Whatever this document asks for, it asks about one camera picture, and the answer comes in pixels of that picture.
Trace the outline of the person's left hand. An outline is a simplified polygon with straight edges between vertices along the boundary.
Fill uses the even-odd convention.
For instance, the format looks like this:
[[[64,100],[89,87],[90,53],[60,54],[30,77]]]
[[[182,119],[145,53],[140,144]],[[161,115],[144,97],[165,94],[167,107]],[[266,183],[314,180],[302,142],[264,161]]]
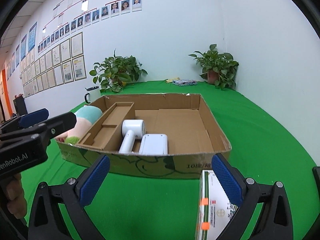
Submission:
[[[20,173],[14,175],[14,179],[4,183],[4,193],[8,199],[7,208],[17,219],[24,218],[27,214],[27,201],[24,197],[22,176]]]

